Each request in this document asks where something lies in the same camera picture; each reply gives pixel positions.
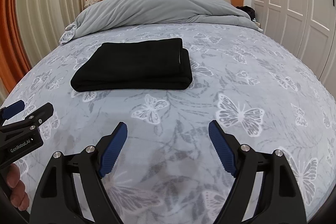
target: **screw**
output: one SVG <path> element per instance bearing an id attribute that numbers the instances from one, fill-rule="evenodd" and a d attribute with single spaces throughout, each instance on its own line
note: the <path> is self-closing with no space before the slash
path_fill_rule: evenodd
<path id="1" fill-rule="evenodd" d="M 281 150 L 275 150 L 275 155 L 277 155 L 278 157 L 281 157 L 284 153 Z"/>
<path id="2" fill-rule="evenodd" d="M 88 146 L 85 151 L 88 152 L 88 153 L 92 153 L 93 151 L 95 150 L 95 147 L 94 146 Z"/>
<path id="3" fill-rule="evenodd" d="M 250 147 L 247 144 L 242 144 L 240 147 L 241 150 L 247 152 L 250 150 Z"/>
<path id="4" fill-rule="evenodd" d="M 55 152 L 55 153 L 53 154 L 53 157 L 57 159 L 57 158 L 59 158 L 59 157 L 61 156 L 61 154 L 62 154 L 62 153 L 59 152 L 59 151 L 58 151 L 58 152 Z"/>

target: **blue gripper pad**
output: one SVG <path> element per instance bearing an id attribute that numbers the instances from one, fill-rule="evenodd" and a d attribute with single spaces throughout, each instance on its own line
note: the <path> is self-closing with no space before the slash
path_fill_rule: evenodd
<path id="1" fill-rule="evenodd" d="M 125 123 L 122 123 L 122 125 L 118 128 L 118 131 L 115 133 L 114 138 L 100 157 L 100 169 L 98 170 L 98 173 L 102 178 L 112 171 L 126 139 L 127 126 Z"/>
<path id="2" fill-rule="evenodd" d="M 231 175 L 235 177 L 237 174 L 235 155 L 222 136 L 220 130 L 216 127 L 214 121 L 209 124 L 209 137 L 225 171 L 231 173 Z"/>
<path id="3" fill-rule="evenodd" d="M 16 114 L 20 113 L 24 109 L 25 109 L 24 101 L 19 100 L 3 110 L 2 118 L 4 120 L 9 120 L 10 118 L 14 117 Z"/>

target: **wardrobe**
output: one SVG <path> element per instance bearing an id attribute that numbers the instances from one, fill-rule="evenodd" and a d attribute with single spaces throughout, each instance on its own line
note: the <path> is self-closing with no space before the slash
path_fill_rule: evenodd
<path id="1" fill-rule="evenodd" d="M 336 97 L 335 0 L 252 0 L 252 6 L 264 34 L 306 64 Z"/>

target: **black folded garment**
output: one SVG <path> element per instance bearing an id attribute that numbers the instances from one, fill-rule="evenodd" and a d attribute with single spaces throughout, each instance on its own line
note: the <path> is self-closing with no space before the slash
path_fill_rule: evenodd
<path id="1" fill-rule="evenodd" d="M 192 82 L 181 38 L 103 43 L 71 79 L 74 90 L 184 90 Z"/>

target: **bed sheet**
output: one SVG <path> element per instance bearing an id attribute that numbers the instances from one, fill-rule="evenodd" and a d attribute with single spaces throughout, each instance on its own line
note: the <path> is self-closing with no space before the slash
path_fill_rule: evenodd
<path id="1" fill-rule="evenodd" d="M 189 50 L 194 80 L 186 90 L 78 93 L 70 86 L 75 71 L 103 42 L 172 37 L 181 37 Z M 127 224 L 214 222 L 234 179 L 209 139 L 213 119 L 256 151 L 284 151 L 308 218 L 335 185 L 334 98 L 301 61 L 252 29 L 152 24 L 87 35 L 45 57 L 4 105 L 20 99 L 25 110 L 10 122 L 46 102 L 55 109 L 40 127 L 44 145 L 16 162 L 31 199 L 53 152 L 79 153 L 120 121 L 127 124 L 128 139 L 103 184 Z M 253 215 L 257 197 L 256 187 L 245 218 Z M 92 219 L 82 191 L 79 200 Z"/>

